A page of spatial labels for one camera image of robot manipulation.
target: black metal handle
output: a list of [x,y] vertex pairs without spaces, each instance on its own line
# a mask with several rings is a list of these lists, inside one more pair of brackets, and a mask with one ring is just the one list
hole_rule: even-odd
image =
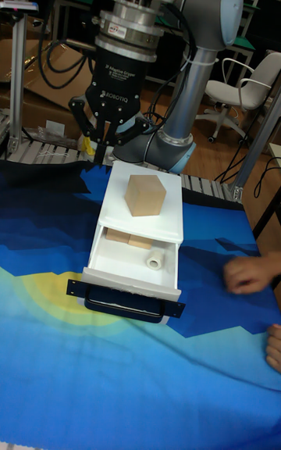
[[185,304],[146,295],[132,294],[102,285],[69,280],[67,295],[84,299],[90,311],[108,313],[133,320],[160,323],[163,316],[180,318]]
[[[107,289],[107,290],[112,292],[112,297],[113,295],[116,295],[116,292],[119,292],[115,291],[114,289]],[[99,311],[100,313],[108,313],[110,315],[122,316],[123,318],[131,318],[151,323],[161,322],[164,316],[163,312],[153,313],[149,311],[144,311],[142,309],[129,308],[124,305],[109,304],[107,302],[97,301],[95,299],[90,298],[91,292],[93,293],[93,289],[91,289],[91,287],[89,286],[86,290],[85,295],[85,308],[89,309],[90,311]]]

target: office chair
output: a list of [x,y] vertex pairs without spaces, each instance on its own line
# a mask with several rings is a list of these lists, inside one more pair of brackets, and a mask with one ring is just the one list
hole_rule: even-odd
[[[246,66],[251,72],[250,78],[241,78],[238,82],[238,87],[228,85],[225,74],[226,61]],[[222,104],[222,111],[206,109],[204,115],[197,115],[196,117],[197,120],[216,122],[215,132],[208,139],[210,143],[215,142],[222,125],[227,125],[234,129],[241,136],[240,142],[242,141],[246,134],[239,128],[238,120],[229,114],[232,106],[239,106],[243,112],[249,109],[257,109],[264,102],[280,70],[280,52],[272,52],[266,56],[255,70],[235,59],[225,58],[222,61],[222,74],[225,82],[210,80],[205,89],[205,93],[210,98],[216,103]]]

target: wooden cube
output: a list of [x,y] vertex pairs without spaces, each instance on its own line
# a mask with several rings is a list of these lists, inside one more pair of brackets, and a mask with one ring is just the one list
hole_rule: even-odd
[[140,248],[151,248],[153,240],[150,238],[137,237],[135,234],[131,234],[129,239],[129,245]]
[[123,244],[127,244],[129,243],[130,234],[108,228],[106,238],[107,240],[121,241]]
[[133,175],[125,194],[132,216],[158,216],[166,190],[156,175]]

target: tape roll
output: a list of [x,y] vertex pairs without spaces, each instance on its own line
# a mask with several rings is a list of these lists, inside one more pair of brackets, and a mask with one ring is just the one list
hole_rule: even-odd
[[158,271],[162,268],[164,254],[159,250],[154,250],[148,256],[147,265],[150,270]]

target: cable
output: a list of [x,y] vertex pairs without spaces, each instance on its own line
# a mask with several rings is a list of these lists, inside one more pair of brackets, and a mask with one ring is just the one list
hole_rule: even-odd
[[22,132],[27,136],[31,143],[34,142],[34,139],[30,136],[29,132],[27,132],[24,127],[22,127]]
[[264,170],[264,172],[261,175],[261,179],[259,180],[258,184],[256,185],[256,187],[254,189],[254,197],[255,198],[258,198],[259,195],[261,194],[262,181],[264,180],[265,175],[267,174],[267,172],[269,172],[270,170],[277,170],[277,169],[280,170],[280,167],[270,167],[270,169],[268,168],[269,167],[269,163],[272,162],[273,160],[281,160],[281,157],[274,156],[267,162],[267,164],[265,166],[265,170]]
[[157,132],[159,129],[161,129],[161,127],[163,127],[163,125],[165,124],[165,122],[168,120],[168,118],[170,117],[172,111],[174,110],[177,102],[180,99],[180,96],[183,92],[183,88],[187,79],[187,75],[189,73],[190,70],[190,64],[194,61],[194,57],[197,51],[196,48],[196,43],[194,40],[194,36],[192,34],[192,31],[190,29],[190,26],[187,22],[187,19],[185,18],[185,16],[183,15],[183,13],[181,11],[178,10],[178,8],[174,5],[174,4],[166,4],[165,7],[179,20],[179,22],[186,28],[188,35],[189,35],[189,42],[187,42],[187,44],[190,46],[190,51],[189,51],[189,55],[187,57],[186,62],[180,67],[180,70],[175,73],[175,75],[173,75],[169,80],[167,80],[155,93],[154,98],[152,99],[152,102],[147,110],[147,112],[145,113],[145,115],[148,115],[148,118],[150,120],[152,120],[152,117],[155,116],[155,108],[156,105],[158,103],[159,98],[161,97],[161,93],[164,89],[164,87],[166,85],[168,85],[170,82],[172,82],[176,77],[178,77],[183,71],[184,71],[184,76],[182,79],[182,83],[180,85],[180,89],[175,97],[175,99],[172,100],[170,106],[168,107],[167,111],[165,112],[164,117],[162,118],[162,122],[155,127],[154,129],[152,129],[149,133],[146,134],[153,134],[154,132]]
[[257,119],[258,119],[258,117],[261,115],[261,111],[262,111],[263,107],[265,106],[265,103],[266,103],[267,100],[270,98],[270,96],[271,96],[271,94],[272,94],[272,91],[273,91],[273,89],[274,89],[274,87],[275,87],[275,85],[276,85],[276,81],[278,80],[280,74],[281,74],[281,70],[278,72],[278,74],[277,74],[277,76],[276,76],[276,78],[275,78],[275,80],[274,80],[274,82],[273,82],[273,84],[272,84],[272,86],[271,86],[271,88],[270,88],[268,94],[265,96],[265,100],[264,100],[263,103],[259,106],[258,111],[257,111],[257,113],[255,114],[254,119],[253,119],[253,121],[251,122],[251,124],[250,124],[250,126],[249,126],[249,128],[248,128],[248,130],[247,130],[247,132],[246,132],[246,134],[245,134],[245,136],[244,136],[242,142],[240,143],[240,145],[239,145],[239,147],[238,147],[236,153],[234,154],[234,157],[232,158],[232,160],[231,160],[229,166],[227,167],[227,169],[226,169],[222,174],[219,174],[219,176],[217,176],[217,177],[214,179],[214,181],[217,181],[217,180],[222,176],[222,179],[220,180],[220,184],[222,184],[222,183],[226,182],[227,180],[232,179],[233,177],[235,177],[235,176],[238,174],[239,170],[238,170],[237,173],[234,174],[233,176],[226,178],[226,175],[228,174],[228,172],[229,172],[231,169],[233,169],[234,167],[236,167],[237,165],[240,164],[240,162],[238,162],[235,166],[233,166],[233,162],[235,161],[235,158],[237,157],[237,155],[238,155],[239,151],[241,150],[243,144],[244,144],[245,141],[247,140],[247,138],[248,138],[248,136],[249,136],[249,133],[251,132],[251,128],[254,126],[255,122],[256,122]]
[[86,61],[86,57],[84,57],[84,59],[80,60],[80,67],[78,68],[78,70],[76,71],[76,73],[64,84],[60,85],[60,86],[56,86],[54,84],[51,84],[51,82],[48,80],[48,78],[46,77],[45,73],[44,73],[44,69],[43,69],[43,65],[42,65],[42,47],[43,47],[43,40],[44,40],[44,33],[46,31],[47,25],[48,25],[48,19],[49,16],[51,14],[51,11],[53,9],[53,6],[55,4],[55,0],[50,0],[48,7],[47,7],[47,11],[45,13],[45,17],[44,17],[44,22],[42,25],[42,29],[41,29],[41,35],[40,35],[40,39],[39,39],[39,46],[38,46],[38,66],[39,66],[39,70],[41,73],[41,76],[43,78],[43,80],[45,81],[45,83],[51,88],[51,89],[63,89],[65,88],[67,85],[69,85],[76,77],[77,75],[80,73],[80,71],[82,70],[84,63]]
[[[233,165],[233,166],[231,166],[231,167],[229,167],[228,169],[228,172],[230,171],[230,170],[232,170],[232,169],[235,169],[235,167],[237,167],[237,166],[239,166],[244,160],[245,160],[245,158],[246,158],[246,156],[244,156],[241,160],[239,160],[239,162],[237,162],[235,165]],[[217,181],[220,177],[222,177],[223,175],[225,174],[225,172],[222,172],[221,174],[219,174],[219,176],[217,176],[215,179],[214,179],[214,181]]]
[[170,31],[170,33],[171,33],[172,35],[176,35],[176,33],[172,30],[171,26],[170,26],[170,25],[166,25],[166,24],[164,23],[163,19],[162,19],[160,16],[157,16],[157,18],[158,18],[158,21],[160,21],[161,25],[164,26],[165,28],[168,28],[168,30]]
[[69,156],[69,153],[51,153],[48,150],[43,153],[39,153],[38,156]]
[[66,44],[66,40],[61,40],[61,41],[55,41],[54,44],[52,44],[52,46],[50,47],[50,49],[47,52],[47,65],[49,67],[49,69],[54,72],[54,73],[67,73],[70,70],[73,70],[73,68],[76,68],[78,65],[80,65],[84,58],[86,56],[81,56],[80,59],[78,59],[72,66],[69,66],[68,68],[64,68],[63,70],[57,70],[52,64],[51,64],[51,54],[54,51],[54,49],[56,47],[58,47],[61,44]]
[[91,74],[94,75],[94,67],[93,67],[92,59],[90,58],[90,56],[88,57],[88,66],[89,66],[89,70],[90,70]]

